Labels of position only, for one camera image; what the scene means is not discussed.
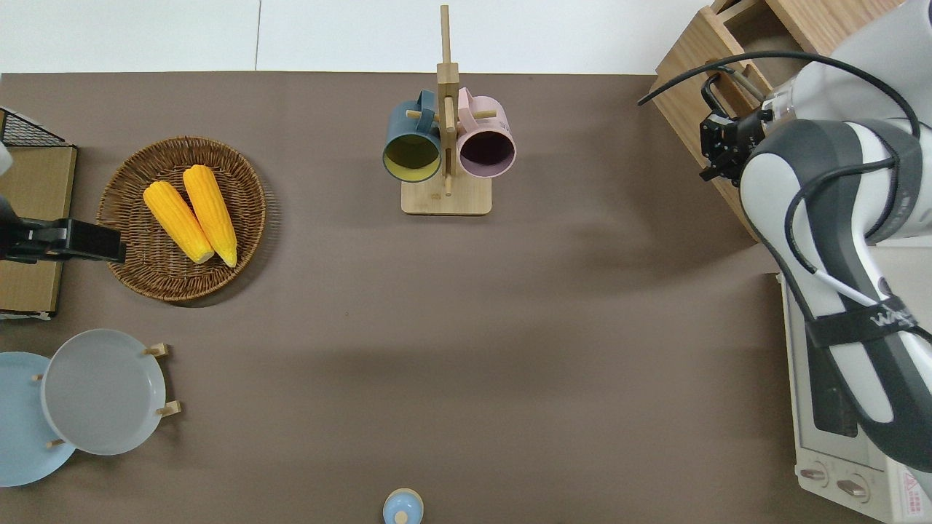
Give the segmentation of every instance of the oven knob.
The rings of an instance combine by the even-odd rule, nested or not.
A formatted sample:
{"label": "oven knob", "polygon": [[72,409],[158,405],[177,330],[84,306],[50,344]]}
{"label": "oven knob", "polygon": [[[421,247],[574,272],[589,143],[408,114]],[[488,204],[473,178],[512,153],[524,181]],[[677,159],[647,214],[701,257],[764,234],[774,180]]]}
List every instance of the oven knob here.
{"label": "oven knob", "polygon": [[815,461],[807,468],[796,466],[796,473],[802,478],[808,478],[825,488],[829,484],[829,470],[825,464]]}
{"label": "oven knob", "polygon": [[867,502],[870,499],[870,491],[868,490],[867,481],[864,480],[863,476],[857,474],[851,475],[851,477],[852,479],[850,480],[839,480],[835,483],[836,486],[838,486],[839,490],[844,491],[862,503]]}
{"label": "oven knob", "polygon": [[800,476],[811,480],[825,480],[825,472],[817,469],[801,469]]}

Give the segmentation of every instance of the mug handle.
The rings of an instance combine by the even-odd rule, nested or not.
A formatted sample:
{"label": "mug handle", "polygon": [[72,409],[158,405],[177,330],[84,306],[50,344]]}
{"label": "mug handle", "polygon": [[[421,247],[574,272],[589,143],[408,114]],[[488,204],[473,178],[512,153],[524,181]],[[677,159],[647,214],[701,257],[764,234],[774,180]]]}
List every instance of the mug handle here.
{"label": "mug handle", "polygon": [[418,132],[427,134],[431,132],[433,125],[434,107],[437,106],[437,95],[431,90],[421,90],[418,96],[418,109],[420,118],[418,118]]}
{"label": "mug handle", "polygon": [[459,117],[459,123],[463,125],[463,129],[466,130],[466,132],[479,129],[479,124],[476,123],[475,117],[473,116],[473,94],[469,92],[468,88],[459,89],[457,116]]}

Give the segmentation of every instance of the blue mug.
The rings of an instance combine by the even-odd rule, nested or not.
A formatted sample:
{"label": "blue mug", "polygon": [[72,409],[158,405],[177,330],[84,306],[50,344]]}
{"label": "blue mug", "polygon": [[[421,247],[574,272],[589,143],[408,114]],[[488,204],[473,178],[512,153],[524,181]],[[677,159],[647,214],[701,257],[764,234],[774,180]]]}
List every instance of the blue mug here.
{"label": "blue mug", "polygon": [[[391,111],[382,164],[402,182],[423,182],[440,171],[440,128],[433,120],[436,106],[433,91],[423,90],[416,102],[399,103]],[[411,118],[408,111],[419,111],[420,117]]]}

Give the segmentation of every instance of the wire basket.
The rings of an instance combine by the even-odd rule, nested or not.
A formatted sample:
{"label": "wire basket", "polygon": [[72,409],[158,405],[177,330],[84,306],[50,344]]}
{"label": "wire basket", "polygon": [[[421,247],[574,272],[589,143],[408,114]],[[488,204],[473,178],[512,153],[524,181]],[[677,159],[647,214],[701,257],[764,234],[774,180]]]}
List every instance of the wire basket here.
{"label": "wire basket", "polygon": [[75,147],[61,136],[6,107],[0,107],[0,142],[10,147]]}

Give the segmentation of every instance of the label sticker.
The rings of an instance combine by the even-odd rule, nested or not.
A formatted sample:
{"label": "label sticker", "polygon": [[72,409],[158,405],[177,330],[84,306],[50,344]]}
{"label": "label sticker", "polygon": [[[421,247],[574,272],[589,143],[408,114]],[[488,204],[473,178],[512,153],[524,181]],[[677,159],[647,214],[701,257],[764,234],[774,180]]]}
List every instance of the label sticker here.
{"label": "label sticker", "polygon": [[903,487],[903,514],[907,517],[921,517],[925,515],[923,507],[923,489],[912,473],[904,471],[900,476]]}

